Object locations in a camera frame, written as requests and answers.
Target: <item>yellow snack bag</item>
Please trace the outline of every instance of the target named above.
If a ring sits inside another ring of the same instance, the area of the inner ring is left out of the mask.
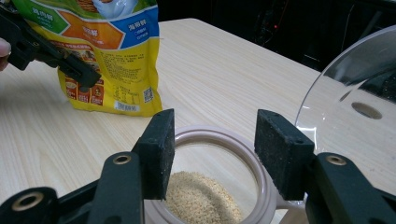
[[[162,110],[156,61],[155,0],[13,0],[32,28],[74,54],[101,78],[81,88],[58,70],[76,109],[150,117]]]

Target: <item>light wood tabletop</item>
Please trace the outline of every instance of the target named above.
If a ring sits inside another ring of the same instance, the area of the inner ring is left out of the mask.
[[[258,109],[294,123],[319,72],[202,21],[160,23],[163,109],[176,128],[211,125],[253,142]],[[32,187],[63,196],[97,179],[110,155],[131,150],[150,118],[73,109],[56,70],[30,63],[0,74],[0,203]]]

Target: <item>dark background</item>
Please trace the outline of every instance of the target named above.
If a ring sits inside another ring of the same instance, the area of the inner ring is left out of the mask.
[[[356,41],[396,24],[391,0],[157,0],[159,20],[195,18],[322,71]]]

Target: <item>granular food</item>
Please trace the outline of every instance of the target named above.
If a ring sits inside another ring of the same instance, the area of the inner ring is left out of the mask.
[[[227,190],[215,179],[196,172],[171,175],[165,204],[189,224],[232,224],[242,220],[241,211]]]

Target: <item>clear plastic lid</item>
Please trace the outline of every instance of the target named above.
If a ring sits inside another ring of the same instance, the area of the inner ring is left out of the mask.
[[[396,26],[366,36],[318,77],[295,126],[315,152],[352,159],[374,187],[396,194]]]

